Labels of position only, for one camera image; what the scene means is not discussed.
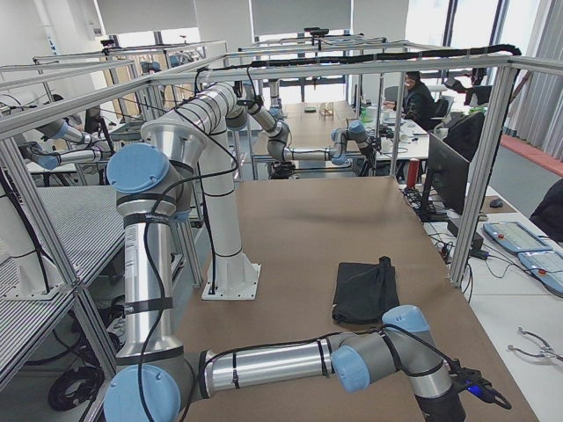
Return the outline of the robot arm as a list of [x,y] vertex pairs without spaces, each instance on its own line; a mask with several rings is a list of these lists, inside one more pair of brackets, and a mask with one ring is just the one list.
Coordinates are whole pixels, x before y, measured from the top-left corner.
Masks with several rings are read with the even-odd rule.
[[344,166],[363,158],[366,165],[375,166],[377,145],[348,102],[284,104],[277,79],[268,82],[268,90],[273,105],[270,113],[289,134],[272,140],[259,131],[256,140],[249,142],[252,164],[319,161]]
[[125,229],[126,342],[105,393],[109,421],[173,421],[194,402],[225,389],[337,375],[345,390],[367,388],[402,372],[427,421],[462,421],[461,386],[413,305],[384,314],[382,329],[185,354],[172,332],[172,223],[188,217],[190,186],[202,182],[214,256],[208,293],[251,300],[260,266],[244,254],[227,133],[254,118],[271,135],[283,125],[245,105],[227,83],[212,84],[146,123],[142,141],[107,167]]

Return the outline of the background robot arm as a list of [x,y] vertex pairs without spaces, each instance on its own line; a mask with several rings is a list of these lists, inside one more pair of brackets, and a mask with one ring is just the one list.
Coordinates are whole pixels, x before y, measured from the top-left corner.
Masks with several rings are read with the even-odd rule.
[[107,160],[113,153],[113,147],[96,135],[91,135],[59,119],[37,130],[53,142],[51,149],[44,149],[39,142],[25,142],[18,146],[24,159],[39,165],[40,168],[53,170],[64,164],[88,164]]

